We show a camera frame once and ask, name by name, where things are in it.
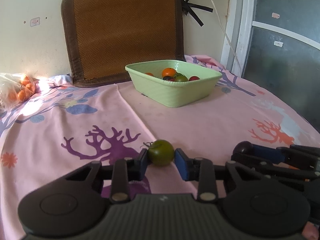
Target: green plastic basket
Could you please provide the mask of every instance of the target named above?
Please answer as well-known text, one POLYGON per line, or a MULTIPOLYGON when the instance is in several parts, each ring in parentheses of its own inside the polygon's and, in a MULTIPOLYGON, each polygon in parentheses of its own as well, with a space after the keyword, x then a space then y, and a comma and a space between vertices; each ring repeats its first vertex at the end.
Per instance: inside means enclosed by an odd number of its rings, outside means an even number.
POLYGON ((179 60, 158 60, 130 64, 125 67, 140 93, 168 106, 180 107, 200 100, 211 94, 222 74, 218 71, 179 60), (198 76, 200 79, 188 82, 172 82, 162 79, 165 68, 174 68, 188 79, 198 76))

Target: white wall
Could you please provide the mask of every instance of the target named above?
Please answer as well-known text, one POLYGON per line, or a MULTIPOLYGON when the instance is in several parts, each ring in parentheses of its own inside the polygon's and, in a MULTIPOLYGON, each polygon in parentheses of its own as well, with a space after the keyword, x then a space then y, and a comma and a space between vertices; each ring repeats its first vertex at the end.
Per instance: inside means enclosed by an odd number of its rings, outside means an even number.
MULTIPOLYGON (((36 78, 70 73, 61 19, 62 0, 0 0, 0 72, 27 72, 36 78), (40 25, 30 27, 32 18, 40 25)), ((211 6, 210 0, 190 0, 211 6)), ((214 0, 226 26, 228 0, 214 0)), ((224 35, 217 16, 195 9, 204 26, 184 16, 186 54, 207 54, 220 60, 224 35)))

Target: orange antler print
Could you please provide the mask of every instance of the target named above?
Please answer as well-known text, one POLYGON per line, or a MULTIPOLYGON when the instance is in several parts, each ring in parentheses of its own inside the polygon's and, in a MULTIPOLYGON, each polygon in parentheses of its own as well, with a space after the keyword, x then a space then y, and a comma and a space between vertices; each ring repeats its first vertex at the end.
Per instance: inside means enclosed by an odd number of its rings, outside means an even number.
POLYGON ((10 169, 11 167, 15 167, 14 165, 17 163, 18 158, 13 153, 4 153, 1 154, 0 160, 3 163, 3 166, 8 166, 10 169))
POLYGON ((281 132, 280 124, 276 125, 273 122, 267 122, 265 120, 264 123, 256 119, 253 120, 256 122, 257 127, 260 128, 260 131, 269 135, 272 139, 266 139, 258 136, 253 129, 249 130, 249 132, 252 133, 252 138, 269 143, 275 143, 279 140, 280 143, 284 142, 286 145, 293 144, 294 138, 284 132, 281 132))

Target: silver screw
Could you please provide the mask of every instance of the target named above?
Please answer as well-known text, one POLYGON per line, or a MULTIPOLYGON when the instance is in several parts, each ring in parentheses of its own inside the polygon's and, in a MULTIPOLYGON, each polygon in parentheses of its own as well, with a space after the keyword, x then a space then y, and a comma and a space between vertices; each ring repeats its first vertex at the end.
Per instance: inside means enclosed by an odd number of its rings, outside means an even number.
POLYGON ((211 192, 204 192, 200 194, 200 198, 203 201, 212 201, 216 199, 216 195, 211 192))
POLYGON ((128 198, 129 196, 126 193, 123 192, 118 192, 118 193, 114 193, 111 198, 114 201, 124 201, 128 198))

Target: plastic bag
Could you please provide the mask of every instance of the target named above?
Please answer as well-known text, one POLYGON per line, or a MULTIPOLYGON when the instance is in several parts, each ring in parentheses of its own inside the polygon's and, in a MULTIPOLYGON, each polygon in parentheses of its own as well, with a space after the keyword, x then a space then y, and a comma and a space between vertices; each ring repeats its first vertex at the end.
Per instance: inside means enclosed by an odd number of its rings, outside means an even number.
POLYGON ((28 100, 36 91, 33 79, 26 74, 0 73, 0 106, 10 109, 28 100))

